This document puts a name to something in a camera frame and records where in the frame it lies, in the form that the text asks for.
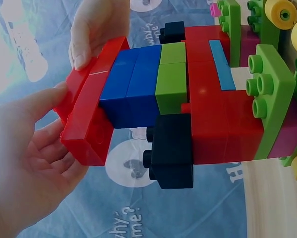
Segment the fingernail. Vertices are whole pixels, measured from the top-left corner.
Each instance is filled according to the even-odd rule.
[[[59,88],[59,89],[61,89],[61,88],[66,88],[66,82],[61,82],[61,83],[59,83],[59,84],[57,84],[54,88]]]
[[[80,68],[84,64],[84,55],[78,55],[74,60],[75,68]]]

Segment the wooden surface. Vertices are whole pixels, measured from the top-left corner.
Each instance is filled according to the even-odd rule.
[[[237,0],[242,23],[248,16],[246,0]],[[283,58],[294,71],[297,52],[290,41],[284,42]],[[297,238],[297,182],[291,167],[282,167],[278,159],[243,163],[248,238]]]

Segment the light blue building block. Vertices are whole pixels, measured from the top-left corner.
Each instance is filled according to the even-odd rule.
[[[231,69],[229,67],[226,56],[224,55],[223,47],[220,43],[220,40],[211,40],[209,41],[209,45],[212,49],[221,90],[236,90]]]

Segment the dark navy building block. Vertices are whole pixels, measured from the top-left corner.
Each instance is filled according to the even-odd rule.
[[[193,149],[190,114],[160,115],[154,129],[152,150],[143,152],[143,166],[162,189],[193,188]]]
[[[162,45],[140,48],[127,100],[137,127],[155,125],[159,108],[155,96]]]
[[[161,28],[159,42],[161,44],[181,42],[185,40],[185,25],[183,21],[167,22],[165,28]]]
[[[118,53],[100,97],[100,106],[115,129],[136,127],[126,95],[139,50],[133,48]]]

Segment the toy vehicle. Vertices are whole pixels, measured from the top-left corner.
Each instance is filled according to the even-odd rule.
[[[279,28],[290,28],[296,11],[282,2],[250,1],[250,26],[235,0],[222,0],[220,26],[166,23],[162,45],[142,48],[108,41],[67,78],[55,108],[62,143],[82,164],[103,166],[114,128],[147,127],[143,166],[163,189],[192,188],[193,165],[275,157],[297,179],[297,71],[277,52]],[[265,14],[276,5],[289,13],[284,25]],[[232,67],[249,67],[246,90],[236,90]]]

